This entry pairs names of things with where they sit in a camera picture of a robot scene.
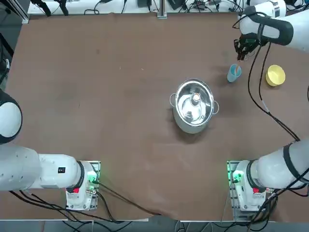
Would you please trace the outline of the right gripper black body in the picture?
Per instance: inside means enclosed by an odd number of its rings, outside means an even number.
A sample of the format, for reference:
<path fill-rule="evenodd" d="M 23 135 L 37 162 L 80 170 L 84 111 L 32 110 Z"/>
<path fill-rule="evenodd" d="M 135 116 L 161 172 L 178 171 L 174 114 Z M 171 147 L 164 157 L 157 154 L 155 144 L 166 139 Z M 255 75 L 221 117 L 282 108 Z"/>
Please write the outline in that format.
<path fill-rule="evenodd" d="M 257 46 L 260 45 L 258 39 L 251 38 L 247 35 L 241 35 L 239 38 L 239 50 L 254 50 Z"/>

